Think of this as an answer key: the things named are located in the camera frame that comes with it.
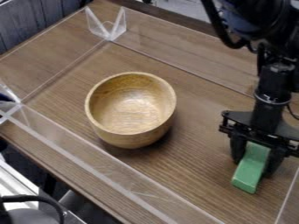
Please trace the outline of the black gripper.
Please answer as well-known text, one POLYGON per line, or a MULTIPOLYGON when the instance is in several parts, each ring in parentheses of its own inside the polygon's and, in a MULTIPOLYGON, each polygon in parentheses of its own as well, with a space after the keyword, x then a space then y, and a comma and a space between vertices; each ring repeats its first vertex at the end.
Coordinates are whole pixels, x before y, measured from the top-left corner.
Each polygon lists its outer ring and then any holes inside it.
POLYGON ((223 111, 219 131, 230 138, 231 157, 238 164, 245 156, 247 142, 273 149, 270 152, 265 176, 270 178, 277 172, 286 156, 299 158, 299 129, 281 120, 274 133, 260 130, 251 125, 251 112, 223 111))

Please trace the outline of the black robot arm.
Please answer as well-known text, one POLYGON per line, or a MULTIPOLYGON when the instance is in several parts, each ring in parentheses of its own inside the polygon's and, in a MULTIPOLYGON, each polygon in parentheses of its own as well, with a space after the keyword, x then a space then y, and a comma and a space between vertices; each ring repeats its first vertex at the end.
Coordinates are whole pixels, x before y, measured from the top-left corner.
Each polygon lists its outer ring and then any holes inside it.
POLYGON ((264 170, 270 176, 285 158, 299 158, 299 129, 284 118, 299 93, 299 8, 293 0, 201 1, 222 43, 257 55, 254 109, 225 111, 219 131, 229 135, 237 164, 249 144, 270 149, 264 170))

